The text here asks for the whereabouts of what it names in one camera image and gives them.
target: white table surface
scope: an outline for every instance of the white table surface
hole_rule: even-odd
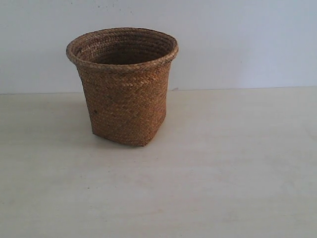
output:
[[[1,238],[316,238],[317,88],[175,91],[146,147],[83,94],[0,96]]]

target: basket rim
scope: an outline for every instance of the basket rim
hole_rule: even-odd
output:
[[[151,33],[156,36],[161,36],[170,41],[173,44],[172,50],[165,56],[147,61],[142,63],[135,63],[135,64],[102,64],[102,63],[94,63],[86,60],[82,60],[77,57],[73,53],[73,49],[77,46],[78,42],[82,42],[87,36],[94,36],[99,34],[111,34],[116,32],[146,32]],[[178,43],[177,40],[160,31],[146,29],[146,28],[134,28],[134,27],[119,27],[119,28],[109,28],[109,29],[102,29],[97,31],[92,31],[85,33],[74,40],[72,40],[66,47],[66,56],[68,59],[77,67],[87,67],[89,69],[94,69],[98,71],[112,71],[112,72],[133,72],[133,71],[147,71],[154,67],[159,67],[160,65],[164,65],[166,63],[171,62],[176,58],[178,54]]]

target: brown basket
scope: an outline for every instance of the brown basket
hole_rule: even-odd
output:
[[[82,81],[93,134],[145,146],[166,116],[173,37],[154,30],[114,28],[73,40],[66,55]]]

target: wicker basket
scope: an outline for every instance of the wicker basket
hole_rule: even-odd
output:
[[[145,146],[166,116],[175,38],[154,30],[114,28],[73,40],[66,55],[82,81],[93,134]]]

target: white wall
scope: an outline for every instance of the white wall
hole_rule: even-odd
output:
[[[0,93],[82,91],[66,45],[123,26],[178,39],[170,89],[317,85],[316,0],[2,0]]]

